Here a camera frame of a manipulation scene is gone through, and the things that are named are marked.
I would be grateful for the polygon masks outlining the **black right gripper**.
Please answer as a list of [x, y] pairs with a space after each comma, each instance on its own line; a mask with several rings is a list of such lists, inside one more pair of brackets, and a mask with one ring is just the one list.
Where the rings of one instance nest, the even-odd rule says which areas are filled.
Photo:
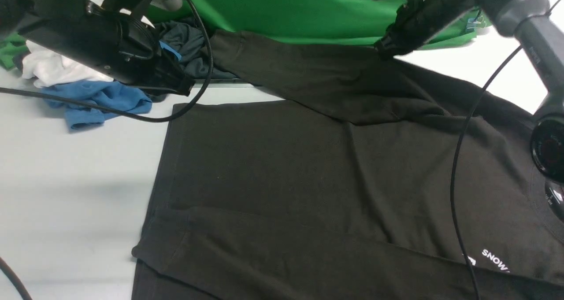
[[401, 7], [386, 35], [375, 42], [382, 60], [407, 55], [429, 43], [468, 11], [468, 0], [414, 0]]

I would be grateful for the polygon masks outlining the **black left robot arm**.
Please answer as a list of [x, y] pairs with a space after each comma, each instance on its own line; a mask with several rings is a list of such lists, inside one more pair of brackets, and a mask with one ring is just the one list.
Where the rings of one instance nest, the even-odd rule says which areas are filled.
[[142, 17], [153, 0], [1, 0], [1, 37], [25, 39], [150, 94], [189, 95], [195, 80]]

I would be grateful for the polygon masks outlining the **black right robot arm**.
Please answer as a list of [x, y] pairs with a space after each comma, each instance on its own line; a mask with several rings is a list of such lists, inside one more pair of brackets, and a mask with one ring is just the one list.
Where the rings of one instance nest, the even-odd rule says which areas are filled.
[[519, 42], [548, 91], [533, 116], [530, 150], [547, 178], [546, 201], [562, 220], [564, 36], [549, 17], [549, 0], [406, 0], [375, 49], [382, 59], [409, 54], [474, 8], [500, 35]]

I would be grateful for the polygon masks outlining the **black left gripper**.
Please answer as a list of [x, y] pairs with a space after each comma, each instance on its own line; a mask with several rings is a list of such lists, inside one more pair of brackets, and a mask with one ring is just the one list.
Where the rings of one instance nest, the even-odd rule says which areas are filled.
[[161, 48], [153, 27], [96, 4], [87, 6], [86, 21], [91, 38], [86, 65], [151, 95], [191, 93], [195, 81], [185, 75], [173, 54]]

